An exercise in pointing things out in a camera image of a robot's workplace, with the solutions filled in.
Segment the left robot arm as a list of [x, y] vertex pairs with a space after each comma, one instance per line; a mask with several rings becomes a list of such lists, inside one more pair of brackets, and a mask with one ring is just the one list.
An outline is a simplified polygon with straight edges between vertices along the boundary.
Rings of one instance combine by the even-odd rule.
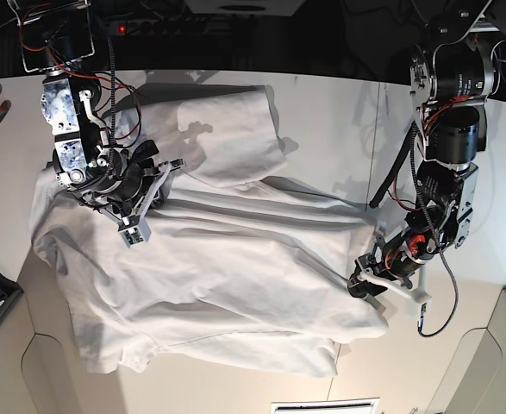
[[498, 48], [506, 42], [506, 1], [455, 1], [427, 25], [409, 67], [413, 120], [370, 206], [394, 190], [409, 164], [415, 204], [405, 228], [390, 239], [377, 227], [371, 250], [357, 258], [347, 281], [356, 298], [393, 291], [419, 315], [431, 297], [413, 285], [425, 265], [465, 241], [473, 216], [477, 154], [487, 147], [485, 105], [503, 82]]

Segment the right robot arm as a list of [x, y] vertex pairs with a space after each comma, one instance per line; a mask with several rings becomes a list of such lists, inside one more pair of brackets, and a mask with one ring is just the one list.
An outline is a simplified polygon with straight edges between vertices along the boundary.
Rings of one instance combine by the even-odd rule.
[[102, 92], [134, 87], [109, 70], [83, 68], [95, 53], [88, 1], [10, 1], [26, 72], [40, 72], [41, 113], [53, 134], [57, 182], [80, 204], [104, 214], [118, 227], [127, 247], [149, 240], [147, 211], [161, 204], [161, 186], [183, 166], [181, 159], [156, 162], [159, 149], [141, 135], [141, 122], [116, 133], [116, 113], [103, 120], [97, 111]]

